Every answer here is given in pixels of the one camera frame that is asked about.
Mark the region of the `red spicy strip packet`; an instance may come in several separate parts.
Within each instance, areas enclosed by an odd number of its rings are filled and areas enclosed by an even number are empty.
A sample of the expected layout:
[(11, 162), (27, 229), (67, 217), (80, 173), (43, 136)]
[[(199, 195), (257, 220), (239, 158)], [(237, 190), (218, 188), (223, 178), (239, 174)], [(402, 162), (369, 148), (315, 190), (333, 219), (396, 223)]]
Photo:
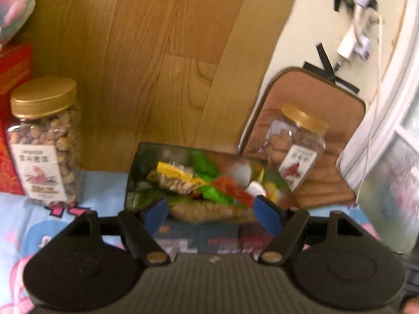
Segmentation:
[(239, 186), (230, 175), (221, 175), (212, 182), (212, 185), (216, 190), (238, 201), (242, 206), (253, 208), (254, 196), (249, 194), (243, 186)]

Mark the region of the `yellow-edged peanut snack packet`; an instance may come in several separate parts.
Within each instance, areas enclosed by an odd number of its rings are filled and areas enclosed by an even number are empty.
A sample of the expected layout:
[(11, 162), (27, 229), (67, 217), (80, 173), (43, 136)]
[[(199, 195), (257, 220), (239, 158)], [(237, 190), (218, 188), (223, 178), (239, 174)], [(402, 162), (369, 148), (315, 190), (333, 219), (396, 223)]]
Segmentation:
[(175, 162), (158, 162), (156, 168), (148, 173), (146, 180), (158, 184), (161, 189), (180, 195), (188, 195), (209, 183), (195, 174), (191, 167)]

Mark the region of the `green snack packet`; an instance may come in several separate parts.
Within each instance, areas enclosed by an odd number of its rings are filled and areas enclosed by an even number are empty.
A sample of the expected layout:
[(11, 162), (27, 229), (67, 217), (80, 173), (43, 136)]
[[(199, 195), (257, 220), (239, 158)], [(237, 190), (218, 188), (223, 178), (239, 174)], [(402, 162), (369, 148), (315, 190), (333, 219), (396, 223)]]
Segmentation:
[[(160, 161), (191, 167), (195, 170), (195, 174), (209, 185), (202, 186), (188, 195), (161, 189), (158, 184), (146, 180), (148, 173), (154, 170)], [(214, 151), (143, 143), (139, 146), (131, 164), (126, 187), (126, 205), (143, 208), (156, 199), (166, 197), (170, 205), (180, 202), (209, 201), (246, 208), (212, 185), (216, 178), (225, 174), (230, 175), (239, 186), (247, 189), (252, 175), (251, 162), (242, 160), (236, 155)]]

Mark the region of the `white jelly cup yellow lid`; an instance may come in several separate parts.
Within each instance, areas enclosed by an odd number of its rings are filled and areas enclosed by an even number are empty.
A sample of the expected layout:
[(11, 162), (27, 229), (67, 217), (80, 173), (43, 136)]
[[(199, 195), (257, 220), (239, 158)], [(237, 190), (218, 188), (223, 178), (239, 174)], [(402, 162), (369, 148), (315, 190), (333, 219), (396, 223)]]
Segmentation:
[(263, 169), (259, 176), (253, 180), (246, 189), (252, 196), (265, 196), (278, 204), (281, 199), (283, 180), (275, 169)]

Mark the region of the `yellow sesame cake packet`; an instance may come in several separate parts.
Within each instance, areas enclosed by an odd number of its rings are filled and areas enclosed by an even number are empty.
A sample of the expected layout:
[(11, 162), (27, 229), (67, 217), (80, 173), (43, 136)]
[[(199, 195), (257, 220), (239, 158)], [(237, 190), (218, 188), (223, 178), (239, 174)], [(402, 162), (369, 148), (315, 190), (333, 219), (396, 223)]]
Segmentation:
[(192, 201), (170, 205), (174, 218), (188, 223), (256, 223), (256, 216), (248, 208), (209, 201)]

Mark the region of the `brown seat cushion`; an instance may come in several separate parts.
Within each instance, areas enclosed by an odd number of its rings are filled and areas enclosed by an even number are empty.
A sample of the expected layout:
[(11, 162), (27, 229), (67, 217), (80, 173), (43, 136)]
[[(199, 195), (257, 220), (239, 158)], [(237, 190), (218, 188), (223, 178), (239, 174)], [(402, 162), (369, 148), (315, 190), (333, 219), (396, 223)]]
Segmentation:
[(283, 104), (292, 104), (307, 114), (319, 117), (328, 125), (328, 130), (324, 137), (324, 153), (300, 187), (295, 191), (288, 188), (278, 205), (282, 208), (309, 209), (354, 202), (355, 193), (344, 180), (338, 162), (365, 115), (365, 103), (308, 70), (287, 68), (279, 72), (263, 92), (249, 127), (243, 132), (239, 148), (241, 155), (268, 160), (261, 145), (268, 125), (280, 116)]

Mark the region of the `walnut jar gold lid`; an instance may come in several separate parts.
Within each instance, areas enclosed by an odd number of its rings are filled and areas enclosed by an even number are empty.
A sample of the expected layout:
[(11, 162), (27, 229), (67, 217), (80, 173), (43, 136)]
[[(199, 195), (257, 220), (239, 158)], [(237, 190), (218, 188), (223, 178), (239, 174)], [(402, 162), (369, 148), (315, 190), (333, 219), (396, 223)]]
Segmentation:
[(292, 104), (268, 125), (261, 150), (291, 191), (297, 190), (325, 151), (328, 125)]

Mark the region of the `black sheep-print box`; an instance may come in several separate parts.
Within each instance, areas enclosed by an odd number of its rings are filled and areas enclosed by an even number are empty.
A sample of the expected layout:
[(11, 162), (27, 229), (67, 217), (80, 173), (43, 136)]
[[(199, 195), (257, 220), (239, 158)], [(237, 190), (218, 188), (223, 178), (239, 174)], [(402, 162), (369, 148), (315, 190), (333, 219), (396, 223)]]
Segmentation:
[(125, 207), (166, 199), (157, 242), (186, 253), (258, 254), (271, 241), (253, 212), (257, 196), (281, 208), (295, 199), (265, 159), (161, 143), (140, 143), (126, 185)]

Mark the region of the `peanut jar gold lid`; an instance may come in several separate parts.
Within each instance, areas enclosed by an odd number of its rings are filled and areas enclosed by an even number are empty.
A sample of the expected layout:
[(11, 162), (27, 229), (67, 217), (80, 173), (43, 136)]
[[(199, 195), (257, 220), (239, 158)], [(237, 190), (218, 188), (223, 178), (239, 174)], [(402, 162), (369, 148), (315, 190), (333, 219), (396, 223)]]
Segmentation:
[(6, 138), (23, 191), (43, 206), (72, 208), (82, 191), (77, 83), (42, 77), (10, 97), (13, 123)]

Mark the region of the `wooden headboard panel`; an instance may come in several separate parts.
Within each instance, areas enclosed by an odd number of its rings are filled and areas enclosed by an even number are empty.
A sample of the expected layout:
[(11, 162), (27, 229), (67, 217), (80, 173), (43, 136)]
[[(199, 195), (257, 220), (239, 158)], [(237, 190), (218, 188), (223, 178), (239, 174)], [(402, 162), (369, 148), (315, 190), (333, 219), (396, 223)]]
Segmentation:
[(37, 77), (71, 77), (82, 166), (125, 172), (141, 142), (236, 150), (295, 0), (36, 0)]

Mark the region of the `white power strip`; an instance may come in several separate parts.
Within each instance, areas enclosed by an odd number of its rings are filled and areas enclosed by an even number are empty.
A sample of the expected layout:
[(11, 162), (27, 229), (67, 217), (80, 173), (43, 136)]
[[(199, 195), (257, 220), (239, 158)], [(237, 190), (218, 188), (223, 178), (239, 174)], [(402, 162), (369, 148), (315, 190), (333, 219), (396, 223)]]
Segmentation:
[(351, 61), (354, 55), (357, 55), (361, 60), (366, 62), (371, 57), (372, 50), (371, 41), (366, 36), (361, 35), (361, 43), (357, 41), (354, 26), (351, 26), (339, 44), (337, 54), (341, 59), (348, 62)]

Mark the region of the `pink blue plush toy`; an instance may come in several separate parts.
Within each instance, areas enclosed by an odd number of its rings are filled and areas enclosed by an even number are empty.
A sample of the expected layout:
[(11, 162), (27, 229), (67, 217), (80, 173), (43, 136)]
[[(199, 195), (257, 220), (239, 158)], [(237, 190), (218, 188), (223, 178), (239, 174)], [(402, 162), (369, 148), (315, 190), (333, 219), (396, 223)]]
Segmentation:
[(35, 5), (36, 0), (1, 0), (1, 48), (21, 30)]

